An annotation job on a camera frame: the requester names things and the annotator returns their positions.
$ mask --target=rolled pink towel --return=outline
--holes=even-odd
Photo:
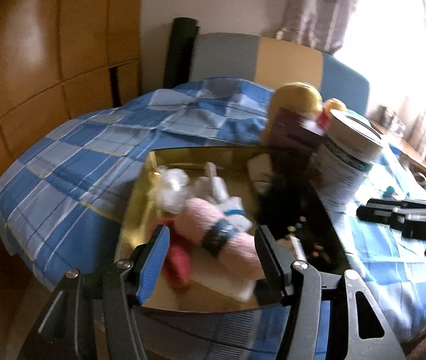
[[[218,257],[231,273],[251,280],[265,277],[255,249],[255,239],[240,233],[213,204],[189,199],[175,220],[176,232]]]

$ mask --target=metal bolt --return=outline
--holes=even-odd
[[[72,268],[68,272],[65,273],[65,276],[68,279],[75,279],[75,278],[78,277],[78,275],[79,275],[79,271],[78,271],[78,269],[75,269],[75,268]]]
[[[308,263],[300,259],[297,259],[295,262],[293,262],[293,265],[296,268],[301,269],[302,271],[308,267]]]
[[[360,276],[358,275],[358,272],[354,271],[353,269],[347,269],[344,271],[344,275],[349,279],[349,280],[356,280],[358,279]]]
[[[128,259],[119,259],[116,262],[116,267],[123,270],[128,269],[131,267],[131,261]]]

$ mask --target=white paper bucket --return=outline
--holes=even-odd
[[[383,142],[372,127],[352,115],[331,111],[329,128],[310,169],[310,181],[327,210],[344,212],[366,179]]]

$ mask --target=checkered blanket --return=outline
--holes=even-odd
[[[67,121],[30,147],[0,178],[0,235],[48,288],[75,267],[89,273],[112,260],[131,189],[150,150],[254,145],[272,90],[241,79],[190,82],[122,107]],[[331,213],[360,272],[400,339],[426,321],[425,245],[359,223],[358,202],[393,186],[426,198],[386,148],[347,214]]]

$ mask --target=red sock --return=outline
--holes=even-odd
[[[170,230],[170,247],[163,263],[163,273],[168,283],[173,288],[188,286],[191,277],[191,259],[189,252],[192,243],[176,234],[174,219],[162,219],[150,230],[150,234],[157,225],[166,225]]]

